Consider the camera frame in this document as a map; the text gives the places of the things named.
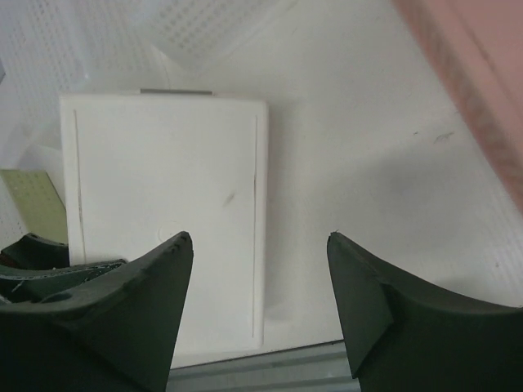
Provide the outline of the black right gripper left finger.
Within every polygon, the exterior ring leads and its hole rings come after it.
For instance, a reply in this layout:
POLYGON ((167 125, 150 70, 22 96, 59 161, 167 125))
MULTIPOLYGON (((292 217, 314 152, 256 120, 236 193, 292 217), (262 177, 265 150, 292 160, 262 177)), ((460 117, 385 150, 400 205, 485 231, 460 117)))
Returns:
POLYGON ((42 301, 1 303, 2 390, 165 390, 193 258, 181 232, 42 301))

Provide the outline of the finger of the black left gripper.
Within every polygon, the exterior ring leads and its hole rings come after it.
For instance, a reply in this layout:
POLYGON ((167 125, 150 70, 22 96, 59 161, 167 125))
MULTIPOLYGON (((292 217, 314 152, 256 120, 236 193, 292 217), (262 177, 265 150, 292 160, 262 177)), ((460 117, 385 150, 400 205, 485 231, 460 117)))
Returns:
POLYGON ((112 260, 71 265, 66 244, 29 233, 1 250, 1 303, 39 302, 126 263, 112 260))

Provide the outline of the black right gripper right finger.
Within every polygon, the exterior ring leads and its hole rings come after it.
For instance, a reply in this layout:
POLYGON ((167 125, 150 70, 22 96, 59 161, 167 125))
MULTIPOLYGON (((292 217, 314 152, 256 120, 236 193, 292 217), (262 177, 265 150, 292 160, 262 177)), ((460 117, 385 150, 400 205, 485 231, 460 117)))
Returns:
POLYGON ((521 390, 521 309, 436 286, 338 232, 327 257, 351 375, 363 391, 521 390))

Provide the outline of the yellow-green perforated basket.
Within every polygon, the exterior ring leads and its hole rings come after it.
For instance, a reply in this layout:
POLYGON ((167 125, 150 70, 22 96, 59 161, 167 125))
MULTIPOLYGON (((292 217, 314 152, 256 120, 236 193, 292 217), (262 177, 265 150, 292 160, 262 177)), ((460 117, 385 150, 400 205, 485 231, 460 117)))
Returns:
POLYGON ((67 243, 65 206, 46 172, 1 170, 1 247, 28 233, 67 243))

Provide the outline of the pink basket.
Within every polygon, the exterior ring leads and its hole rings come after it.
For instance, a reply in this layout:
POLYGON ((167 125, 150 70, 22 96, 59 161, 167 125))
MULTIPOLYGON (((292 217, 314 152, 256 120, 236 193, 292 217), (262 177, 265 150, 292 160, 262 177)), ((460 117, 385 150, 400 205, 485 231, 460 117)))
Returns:
POLYGON ((522 3, 397 1, 395 6, 521 208, 522 3))

